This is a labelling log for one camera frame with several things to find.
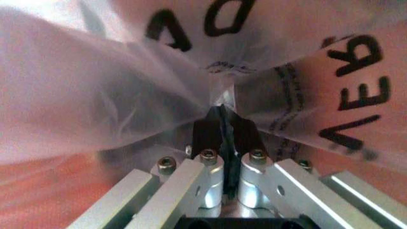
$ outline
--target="hex socket screw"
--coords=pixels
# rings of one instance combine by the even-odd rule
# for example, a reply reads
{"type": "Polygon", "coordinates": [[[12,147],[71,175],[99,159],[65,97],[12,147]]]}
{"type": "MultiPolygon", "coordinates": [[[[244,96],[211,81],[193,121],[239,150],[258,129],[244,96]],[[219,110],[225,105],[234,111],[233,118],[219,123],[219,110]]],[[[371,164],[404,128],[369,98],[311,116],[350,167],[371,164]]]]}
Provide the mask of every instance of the hex socket screw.
{"type": "Polygon", "coordinates": [[[262,149],[253,149],[249,152],[250,162],[255,164],[264,164],[267,159],[267,154],[262,149]]]}
{"type": "Polygon", "coordinates": [[[157,167],[159,173],[170,175],[177,168],[177,162],[172,156],[165,156],[158,160],[157,167]]]}
{"type": "Polygon", "coordinates": [[[201,158],[202,163],[211,166],[216,164],[218,153],[213,149],[204,149],[200,152],[199,157],[201,158]]]}

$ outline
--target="metal pivot joint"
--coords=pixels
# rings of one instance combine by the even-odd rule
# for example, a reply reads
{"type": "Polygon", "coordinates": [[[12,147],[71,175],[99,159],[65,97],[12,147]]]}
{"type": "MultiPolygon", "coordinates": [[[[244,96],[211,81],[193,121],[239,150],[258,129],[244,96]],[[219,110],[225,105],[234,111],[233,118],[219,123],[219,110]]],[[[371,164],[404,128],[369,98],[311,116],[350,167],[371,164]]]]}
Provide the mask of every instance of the metal pivot joint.
{"type": "Polygon", "coordinates": [[[203,163],[209,171],[210,188],[205,195],[202,208],[214,208],[222,201],[224,161],[213,149],[204,149],[194,161],[203,163]]]}
{"type": "Polygon", "coordinates": [[[261,179],[266,168],[272,165],[272,160],[267,156],[265,151],[254,149],[243,155],[241,162],[238,190],[239,201],[249,208],[272,209],[270,200],[254,184],[256,180],[261,179]]]}

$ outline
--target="silver metal linkage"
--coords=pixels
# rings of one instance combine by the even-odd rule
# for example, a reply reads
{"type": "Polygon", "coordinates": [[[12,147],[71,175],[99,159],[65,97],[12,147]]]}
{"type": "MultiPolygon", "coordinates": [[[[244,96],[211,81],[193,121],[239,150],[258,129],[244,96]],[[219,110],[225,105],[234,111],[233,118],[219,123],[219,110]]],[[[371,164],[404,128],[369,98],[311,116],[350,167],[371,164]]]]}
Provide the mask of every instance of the silver metal linkage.
{"type": "Polygon", "coordinates": [[[321,179],[367,217],[386,229],[407,229],[407,208],[348,171],[321,179]]]}
{"type": "Polygon", "coordinates": [[[124,228],[158,187],[158,177],[134,169],[68,228],[124,228]]]}

